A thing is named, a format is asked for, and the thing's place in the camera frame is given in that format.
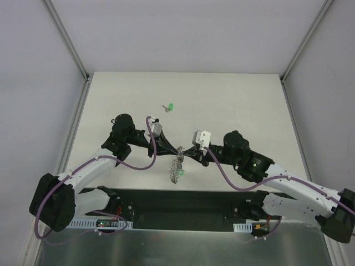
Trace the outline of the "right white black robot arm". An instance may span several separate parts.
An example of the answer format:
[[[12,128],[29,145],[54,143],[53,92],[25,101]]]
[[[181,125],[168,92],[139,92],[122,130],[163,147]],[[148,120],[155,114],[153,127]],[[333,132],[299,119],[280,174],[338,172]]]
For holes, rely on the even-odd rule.
[[[210,142],[207,131],[194,133],[193,147],[184,155],[208,166],[216,163],[230,187],[238,192],[262,185],[278,190],[258,191],[250,202],[252,219],[265,215],[280,216],[311,224],[334,241],[348,244],[354,237],[354,192],[315,184],[286,170],[271,158],[250,149],[249,142],[238,131],[227,133],[222,145]]]

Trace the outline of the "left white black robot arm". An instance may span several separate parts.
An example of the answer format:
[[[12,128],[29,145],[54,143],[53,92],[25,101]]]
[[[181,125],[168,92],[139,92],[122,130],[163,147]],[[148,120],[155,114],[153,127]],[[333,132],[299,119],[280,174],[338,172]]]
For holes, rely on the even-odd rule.
[[[81,191],[119,165],[145,171],[154,165],[157,156],[178,154],[166,139],[159,119],[148,116],[145,122],[146,129],[138,130],[130,115],[118,115],[111,120],[109,137],[85,162],[56,176],[50,173],[42,176],[29,206],[35,222],[43,222],[51,230],[60,232],[75,216],[92,211],[101,211],[106,216],[114,214],[117,196],[110,189],[101,186],[87,193]],[[146,148],[153,162],[145,167],[126,163],[132,146]]]

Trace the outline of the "metal disc with key rings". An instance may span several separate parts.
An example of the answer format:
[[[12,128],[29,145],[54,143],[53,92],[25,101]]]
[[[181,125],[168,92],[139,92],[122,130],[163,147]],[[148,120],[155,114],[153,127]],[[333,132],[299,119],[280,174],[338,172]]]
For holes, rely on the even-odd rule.
[[[184,155],[183,155],[183,152],[184,152],[184,148],[182,146],[179,146],[177,148],[177,155],[173,158],[172,160],[172,165],[171,165],[171,169],[170,169],[170,181],[173,183],[173,184],[177,184],[178,182],[178,179],[179,179],[179,173],[181,171],[184,171],[185,170],[183,169],[182,167],[182,163],[184,161]]]

